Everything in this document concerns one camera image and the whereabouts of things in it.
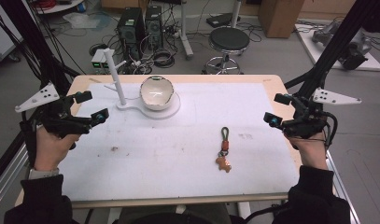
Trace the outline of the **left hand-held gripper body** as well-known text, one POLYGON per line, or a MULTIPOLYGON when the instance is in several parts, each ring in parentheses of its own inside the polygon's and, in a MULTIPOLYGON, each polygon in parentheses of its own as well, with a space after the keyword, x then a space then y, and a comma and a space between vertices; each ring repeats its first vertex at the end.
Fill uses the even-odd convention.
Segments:
POLYGON ((74 94, 61 96, 50 82, 21 105, 15 106, 17 113, 38 108, 38 121, 49 133, 64 138, 68 134, 85 134, 91 129, 91 118, 75 117, 71 106, 75 103, 74 94))

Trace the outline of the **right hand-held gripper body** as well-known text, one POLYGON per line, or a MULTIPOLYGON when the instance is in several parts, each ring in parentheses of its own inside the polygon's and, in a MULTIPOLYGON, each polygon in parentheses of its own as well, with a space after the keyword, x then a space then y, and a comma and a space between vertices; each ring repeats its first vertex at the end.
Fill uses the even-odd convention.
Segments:
POLYGON ((284 134, 289 137, 299 136, 309 138, 316 133, 327 131, 327 138, 333 139, 338 120, 330 112, 323 109, 323 105, 357 105, 360 98, 354 98, 333 91, 317 88, 310 98, 290 94, 292 105, 295 109, 293 119, 282 122, 284 134))

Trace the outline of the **keychain with orange bear charm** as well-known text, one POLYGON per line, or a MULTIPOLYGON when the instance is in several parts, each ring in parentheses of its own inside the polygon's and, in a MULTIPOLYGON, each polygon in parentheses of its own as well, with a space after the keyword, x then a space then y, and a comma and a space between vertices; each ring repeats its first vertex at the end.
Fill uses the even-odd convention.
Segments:
POLYGON ((230 133, 230 131, 229 131, 228 127, 222 127, 220 132, 221 132, 222 141, 221 141, 221 148, 220 148, 220 151, 218 153, 218 157, 216 158, 216 164, 218 165, 218 168, 220 171, 225 171, 226 173, 228 173, 232 169, 231 164, 226 159, 226 157, 229 154, 229 147, 230 147, 229 133, 230 133))

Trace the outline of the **person's right hand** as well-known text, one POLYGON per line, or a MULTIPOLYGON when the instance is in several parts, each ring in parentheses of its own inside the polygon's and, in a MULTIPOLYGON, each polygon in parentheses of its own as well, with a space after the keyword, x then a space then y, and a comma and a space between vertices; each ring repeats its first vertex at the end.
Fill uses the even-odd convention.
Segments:
POLYGON ((298 148, 304 166, 320 170, 328 169, 324 133, 316 133, 307 139, 299 136, 286 136, 286 138, 294 147, 298 148))

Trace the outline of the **person's left hand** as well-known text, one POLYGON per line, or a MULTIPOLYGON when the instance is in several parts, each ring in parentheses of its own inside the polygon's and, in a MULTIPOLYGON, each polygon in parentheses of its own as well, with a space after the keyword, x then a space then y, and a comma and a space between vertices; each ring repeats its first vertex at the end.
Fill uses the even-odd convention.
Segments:
POLYGON ((80 138, 80 134, 68 134, 61 138, 54 133, 48 133, 44 127, 36 131, 36 156, 34 168, 37 171, 49 172, 58 168, 66 157, 69 149, 80 138))

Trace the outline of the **white stand with pegs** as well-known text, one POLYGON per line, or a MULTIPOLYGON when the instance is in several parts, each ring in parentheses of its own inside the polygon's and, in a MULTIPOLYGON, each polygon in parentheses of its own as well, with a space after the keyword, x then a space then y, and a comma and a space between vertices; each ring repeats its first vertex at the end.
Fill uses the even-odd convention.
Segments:
POLYGON ((132 99, 125 97, 122 85, 120 83, 120 78, 119 78, 117 69, 120 68, 122 65, 126 64, 126 62, 122 61, 119 64, 115 64, 112 57, 111 49, 104 49, 104 54, 106 56, 106 61, 108 64, 110 75, 113 78, 113 82, 112 82, 112 84, 114 85, 113 91, 115 91, 119 96, 119 100, 116 103, 116 107, 118 110, 121 110, 121 111, 131 110, 131 109, 137 110, 149 119, 169 119, 179 111, 181 107, 181 100, 178 93, 175 90, 175 87, 174 87, 175 93, 172 97, 172 102, 170 106, 162 111, 154 111, 145 107, 140 96, 140 88, 138 91, 139 95, 137 97, 132 98, 132 99))

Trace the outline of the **white power supply box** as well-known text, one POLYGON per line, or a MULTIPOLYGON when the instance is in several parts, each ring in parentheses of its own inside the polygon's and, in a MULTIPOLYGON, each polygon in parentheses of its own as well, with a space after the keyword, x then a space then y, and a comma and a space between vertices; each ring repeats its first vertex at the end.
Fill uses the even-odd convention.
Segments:
POLYGON ((98 49, 97 51, 95 51, 91 59, 91 64, 92 64, 93 69, 97 73, 104 72, 108 68, 106 56, 102 49, 98 49))

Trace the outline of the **grey wristband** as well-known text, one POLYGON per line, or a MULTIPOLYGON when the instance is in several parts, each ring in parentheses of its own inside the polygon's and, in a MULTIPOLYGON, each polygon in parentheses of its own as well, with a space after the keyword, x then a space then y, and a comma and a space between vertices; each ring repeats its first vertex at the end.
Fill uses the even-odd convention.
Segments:
POLYGON ((50 171, 38 171, 36 168, 32 168, 29 172, 28 179, 40 179, 56 176, 60 173, 59 169, 54 169, 50 171))

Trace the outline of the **white floor board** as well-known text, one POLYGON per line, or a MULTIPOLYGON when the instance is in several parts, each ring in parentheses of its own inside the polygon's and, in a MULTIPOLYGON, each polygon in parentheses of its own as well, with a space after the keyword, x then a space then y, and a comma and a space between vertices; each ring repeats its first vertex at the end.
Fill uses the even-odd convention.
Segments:
MULTIPOLYGON (((321 43, 315 43, 312 41, 313 33, 315 29, 311 25, 296 24, 297 34, 301 39, 311 61, 316 63, 325 47, 321 43)), ((365 57, 367 61, 363 62, 357 71, 380 71, 380 63, 370 53, 366 53, 365 57)))

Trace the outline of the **white ceramic bowl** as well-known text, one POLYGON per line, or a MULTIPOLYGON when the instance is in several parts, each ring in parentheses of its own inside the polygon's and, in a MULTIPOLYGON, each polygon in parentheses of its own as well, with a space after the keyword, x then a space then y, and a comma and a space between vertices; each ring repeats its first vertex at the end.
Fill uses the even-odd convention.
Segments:
POLYGON ((168 108, 175 93, 174 86, 165 77, 152 76, 143 81, 140 96, 146 108, 162 111, 168 108))

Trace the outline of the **clear plastic sheet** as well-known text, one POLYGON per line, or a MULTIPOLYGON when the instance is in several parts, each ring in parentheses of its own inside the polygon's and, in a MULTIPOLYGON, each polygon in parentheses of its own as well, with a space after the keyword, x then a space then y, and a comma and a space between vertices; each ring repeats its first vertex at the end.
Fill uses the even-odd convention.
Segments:
POLYGON ((72 12, 63 16, 73 29, 91 29, 100 31, 106 28, 111 18, 105 13, 96 12, 91 14, 72 12))

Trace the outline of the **white table mat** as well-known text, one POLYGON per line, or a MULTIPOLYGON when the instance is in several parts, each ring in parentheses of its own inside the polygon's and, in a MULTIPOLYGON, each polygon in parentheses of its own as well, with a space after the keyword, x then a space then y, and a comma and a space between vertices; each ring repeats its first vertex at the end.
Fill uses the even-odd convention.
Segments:
POLYGON ((110 116, 60 165, 73 201, 279 194, 298 180, 283 134, 263 120, 272 106, 260 83, 176 84, 181 107, 162 120, 119 111, 102 84, 90 90, 79 115, 107 108, 110 116), (216 164, 222 127, 230 131, 228 173, 216 164))

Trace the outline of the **black round stool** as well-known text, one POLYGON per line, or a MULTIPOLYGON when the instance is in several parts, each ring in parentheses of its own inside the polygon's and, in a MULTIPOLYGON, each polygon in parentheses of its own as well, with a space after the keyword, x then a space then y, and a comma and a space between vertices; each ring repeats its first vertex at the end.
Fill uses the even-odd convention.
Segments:
POLYGON ((202 73, 205 75, 242 75, 238 62, 232 55, 242 55, 249 46, 249 36, 236 28, 220 27, 213 30, 208 37, 210 47, 221 56, 208 60, 202 73))

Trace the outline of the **black computer tower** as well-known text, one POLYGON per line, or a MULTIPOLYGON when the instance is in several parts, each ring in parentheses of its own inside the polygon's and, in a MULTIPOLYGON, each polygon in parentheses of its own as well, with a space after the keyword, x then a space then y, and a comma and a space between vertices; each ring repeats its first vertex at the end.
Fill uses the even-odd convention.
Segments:
POLYGON ((162 7, 148 6, 146 10, 146 30, 148 35, 148 48, 159 49, 163 46, 162 40, 162 7))
POLYGON ((141 7, 126 7, 117 25, 119 39, 127 60, 141 60, 143 57, 141 41, 146 37, 141 7))

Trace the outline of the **brown cardboard box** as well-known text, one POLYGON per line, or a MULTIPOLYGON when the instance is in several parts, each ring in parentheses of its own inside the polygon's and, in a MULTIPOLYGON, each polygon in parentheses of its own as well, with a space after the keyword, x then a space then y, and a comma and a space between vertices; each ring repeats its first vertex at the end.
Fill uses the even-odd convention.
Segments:
POLYGON ((258 19, 269 38, 289 38, 304 0, 262 0, 258 19))

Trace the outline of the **grey robot device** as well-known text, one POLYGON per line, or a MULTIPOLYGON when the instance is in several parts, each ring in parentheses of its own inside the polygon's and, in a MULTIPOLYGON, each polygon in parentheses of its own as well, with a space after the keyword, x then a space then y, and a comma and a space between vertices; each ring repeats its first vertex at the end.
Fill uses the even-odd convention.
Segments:
MULTIPOLYGON (((321 43, 326 47, 333 36, 338 31, 341 21, 332 21, 322 29, 314 31, 312 41, 314 43, 321 43)), ((346 70, 355 70, 362 63, 367 61, 365 54, 372 48, 372 41, 362 31, 357 31, 355 36, 345 48, 343 54, 338 58, 338 61, 346 70)))

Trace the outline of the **round white table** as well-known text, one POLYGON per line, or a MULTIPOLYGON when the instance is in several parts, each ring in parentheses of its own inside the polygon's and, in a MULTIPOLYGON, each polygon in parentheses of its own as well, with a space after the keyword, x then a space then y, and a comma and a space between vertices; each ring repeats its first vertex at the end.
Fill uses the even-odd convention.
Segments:
POLYGON ((71 0, 71 3, 68 4, 68 5, 56 4, 54 7, 50 7, 50 8, 38 8, 36 11, 39 14, 50 14, 50 13, 55 13, 55 12, 60 12, 60 11, 64 11, 64 10, 67 10, 67 9, 75 8, 78 5, 81 5, 83 3, 84 3, 84 0, 71 0))

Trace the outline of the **white table leg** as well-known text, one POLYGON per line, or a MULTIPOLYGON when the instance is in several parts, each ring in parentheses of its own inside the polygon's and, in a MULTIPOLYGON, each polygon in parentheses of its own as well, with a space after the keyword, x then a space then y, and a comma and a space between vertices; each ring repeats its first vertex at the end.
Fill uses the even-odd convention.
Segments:
POLYGON ((233 2, 233 8, 232 8, 232 19, 231 19, 231 27, 235 28, 238 18, 239 18, 239 12, 240 7, 242 5, 242 0, 234 0, 233 2))
POLYGON ((190 41, 187 36, 187 10, 186 10, 187 0, 180 0, 180 11, 181 11, 181 28, 179 31, 179 37, 185 50, 186 59, 191 60, 193 58, 193 50, 190 45, 190 41))

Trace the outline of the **black flat case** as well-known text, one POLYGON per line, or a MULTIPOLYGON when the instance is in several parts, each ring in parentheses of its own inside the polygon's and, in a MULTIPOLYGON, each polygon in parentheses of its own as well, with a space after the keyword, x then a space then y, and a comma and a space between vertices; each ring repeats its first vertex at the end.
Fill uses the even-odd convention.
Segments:
POLYGON ((206 19, 206 23, 213 28, 232 25, 232 13, 224 13, 206 19))

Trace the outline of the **black frame pole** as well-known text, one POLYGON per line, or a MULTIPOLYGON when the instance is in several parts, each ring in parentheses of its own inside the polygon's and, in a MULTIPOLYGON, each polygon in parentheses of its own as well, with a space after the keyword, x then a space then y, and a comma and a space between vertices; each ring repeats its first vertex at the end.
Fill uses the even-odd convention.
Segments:
POLYGON ((60 62, 52 53, 36 22, 22 0, 0 0, 0 6, 17 29, 24 43, 11 32, 0 15, 0 27, 20 50, 26 62, 45 87, 52 83, 57 92, 66 95, 71 87, 68 77, 78 76, 78 72, 60 62))
POLYGON ((356 0, 316 64, 308 72, 285 83, 285 88, 288 90, 302 83, 294 96, 309 99, 317 88, 325 85, 332 66, 343 54, 356 32, 368 19, 375 16, 378 10, 380 10, 380 0, 356 0))

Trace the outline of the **aluminium rail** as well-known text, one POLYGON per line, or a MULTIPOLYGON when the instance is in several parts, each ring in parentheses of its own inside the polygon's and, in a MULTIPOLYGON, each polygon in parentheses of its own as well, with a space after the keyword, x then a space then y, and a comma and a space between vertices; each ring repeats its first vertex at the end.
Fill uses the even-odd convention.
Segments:
POLYGON ((350 208, 350 223, 351 224, 361 224, 358 214, 355 210, 355 207, 353 206, 350 197, 346 191, 344 182, 342 178, 339 175, 338 169, 333 161, 332 155, 330 152, 327 152, 327 165, 330 171, 334 172, 334 178, 333 178, 333 191, 334 195, 344 199, 348 202, 349 208, 350 208))
POLYGON ((0 202, 2 202, 14 180, 25 166, 27 158, 26 145, 21 144, 0 176, 0 202))

